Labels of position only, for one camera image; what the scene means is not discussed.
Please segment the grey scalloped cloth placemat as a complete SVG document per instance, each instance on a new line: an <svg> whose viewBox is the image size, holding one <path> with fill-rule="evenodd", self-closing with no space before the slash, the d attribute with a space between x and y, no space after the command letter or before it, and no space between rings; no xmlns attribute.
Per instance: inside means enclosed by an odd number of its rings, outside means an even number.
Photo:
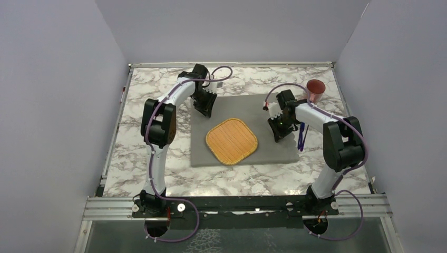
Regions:
<svg viewBox="0 0 447 253"><path fill-rule="evenodd" d="M262 107L267 94L217 97L207 118L191 110L192 167L295 163L292 133L278 142Z"/></svg>

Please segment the woven yellow wicker tray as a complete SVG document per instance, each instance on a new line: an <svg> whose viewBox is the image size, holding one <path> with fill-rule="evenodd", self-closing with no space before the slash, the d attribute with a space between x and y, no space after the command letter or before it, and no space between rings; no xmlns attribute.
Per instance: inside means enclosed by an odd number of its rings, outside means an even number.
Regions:
<svg viewBox="0 0 447 253"><path fill-rule="evenodd" d="M223 165L233 166L253 154L258 139L240 119L230 118L208 131L206 145Z"/></svg>

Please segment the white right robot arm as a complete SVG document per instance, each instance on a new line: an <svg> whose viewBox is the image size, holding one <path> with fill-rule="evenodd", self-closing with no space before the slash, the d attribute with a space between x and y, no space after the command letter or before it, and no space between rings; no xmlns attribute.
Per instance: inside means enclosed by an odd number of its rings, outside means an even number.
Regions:
<svg viewBox="0 0 447 253"><path fill-rule="evenodd" d="M306 191L305 210L318 214L331 202L334 190L349 170L362 166L367 158L359 119L343 118L331 114L308 99L295 99L291 90L277 94L276 102L265 102L263 109L269 113L268 124L275 142L306 124L323 135L325 164L314 183Z"/></svg>

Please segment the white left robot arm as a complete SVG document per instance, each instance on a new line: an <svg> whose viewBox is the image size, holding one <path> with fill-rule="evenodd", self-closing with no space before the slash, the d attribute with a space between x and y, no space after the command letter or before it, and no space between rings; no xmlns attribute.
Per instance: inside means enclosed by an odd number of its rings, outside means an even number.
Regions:
<svg viewBox="0 0 447 253"><path fill-rule="evenodd" d="M191 72L181 72L165 94L145 101L140 132L147 145L148 168L139 200L152 216L160 216L166 209L164 171L169 145L176 136L177 108L187 98L191 98L193 108L210 118L217 88L225 80L225 77L217 79L215 72L209 72L204 65L196 64Z"/></svg>

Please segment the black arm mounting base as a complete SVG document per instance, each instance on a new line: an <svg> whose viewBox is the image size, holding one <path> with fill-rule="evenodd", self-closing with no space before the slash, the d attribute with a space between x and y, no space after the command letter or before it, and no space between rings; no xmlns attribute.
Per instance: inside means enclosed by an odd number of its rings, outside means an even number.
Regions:
<svg viewBox="0 0 447 253"><path fill-rule="evenodd" d="M150 228L172 230L297 228L304 219L337 215L330 199L311 207L305 195L172 197L141 203L135 199L132 217L143 219Z"/></svg>

